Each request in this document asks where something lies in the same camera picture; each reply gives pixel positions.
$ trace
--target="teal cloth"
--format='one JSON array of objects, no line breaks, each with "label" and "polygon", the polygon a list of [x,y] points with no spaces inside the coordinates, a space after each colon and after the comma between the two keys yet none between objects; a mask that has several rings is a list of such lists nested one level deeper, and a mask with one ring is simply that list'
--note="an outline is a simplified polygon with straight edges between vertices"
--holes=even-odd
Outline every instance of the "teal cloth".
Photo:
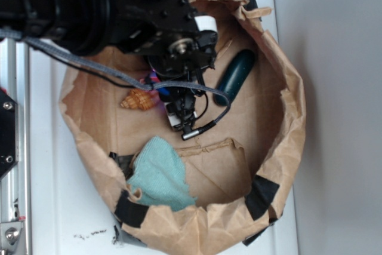
[{"label": "teal cloth", "polygon": [[173,211],[195,205],[189,195],[186,168],[172,146],[160,137],[152,138],[134,161],[133,176],[127,180],[133,192],[140,188],[143,205],[169,205]]}]

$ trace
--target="seashell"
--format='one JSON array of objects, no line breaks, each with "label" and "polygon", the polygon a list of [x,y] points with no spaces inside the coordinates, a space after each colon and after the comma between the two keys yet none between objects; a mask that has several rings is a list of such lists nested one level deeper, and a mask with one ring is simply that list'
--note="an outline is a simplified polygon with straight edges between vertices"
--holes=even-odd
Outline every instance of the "seashell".
[{"label": "seashell", "polygon": [[122,101],[121,107],[127,109],[148,110],[155,107],[159,102],[157,91],[146,92],[140,89],[132,89]]}]

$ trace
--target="crumpled paper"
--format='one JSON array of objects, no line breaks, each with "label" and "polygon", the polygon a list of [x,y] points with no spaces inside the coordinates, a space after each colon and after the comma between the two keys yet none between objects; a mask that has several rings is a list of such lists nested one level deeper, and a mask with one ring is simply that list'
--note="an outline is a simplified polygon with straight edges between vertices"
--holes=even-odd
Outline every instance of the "crumpled paper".
[{"label": "crumpled paper", "polygon": [[[199,11],[217,19],[219,40],[215,70],[204,73],[216,87],[230,60],[251,49],[259,60],[244,82],[229,114],[212,130],[186,142],[171,130],[163,107],[145,112],[119,107],[126,90],[94,76],[68,69],[60,109],[76,140],[78,152],[99,194],[114,212],[122,190],[123,172],[110,151],[134,154],[153,136],[172,144],[186,165],[190,195],[197,206],[172,212],[168,206],[149,208],[140,228],[124,231],[150,248],[168,254],[217,254],[254,235],[280,218],[301,160],[306,108],[303,82],[259,17],[270,8],[246,11],[247,0],[190,0]],[[139,79],[147,75],[141,57],[106,48],[91,58]],[[206,124],[220,113],[213,105],[197,122]],[[202,111],[202,99],[196,110]],[[244,195],[259,175],[280,185],[268,211],[253,220]]]}]

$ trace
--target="dark green object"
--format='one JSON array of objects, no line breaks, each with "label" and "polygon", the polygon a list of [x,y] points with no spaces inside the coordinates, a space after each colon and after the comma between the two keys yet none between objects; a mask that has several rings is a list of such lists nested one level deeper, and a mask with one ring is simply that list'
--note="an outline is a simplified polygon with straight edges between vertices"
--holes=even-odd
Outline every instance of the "dark green object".
[{"label": "dark green object", "polygon": [[[257,55],[251,50],[242,50],[238,52],[235,58],[233,58],[231,63],[228,65],[228,68],[220,80],[217,89],[227,93],[230,102],[233,102],[237,96],[256,60]],[[219,106],[227,106],[227,103],[222,96],[214,95],[214,101]]]}]

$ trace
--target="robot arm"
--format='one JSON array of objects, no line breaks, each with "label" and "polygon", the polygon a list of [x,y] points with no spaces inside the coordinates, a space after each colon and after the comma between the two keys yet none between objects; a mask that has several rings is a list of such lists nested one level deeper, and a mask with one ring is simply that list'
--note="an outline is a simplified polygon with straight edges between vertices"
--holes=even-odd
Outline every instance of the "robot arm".
[{"label": "robot arm", "polygon": [[[161,81],[198,82],[214,67],[217,29],[188,0],[0,0],[0,28],[47,38],[79,56],[112,45],[146,56]],[[207,28],[201,24],[206,20]],[[195,96],[189,88],[161,94],[175,130],[195,136]]]}]

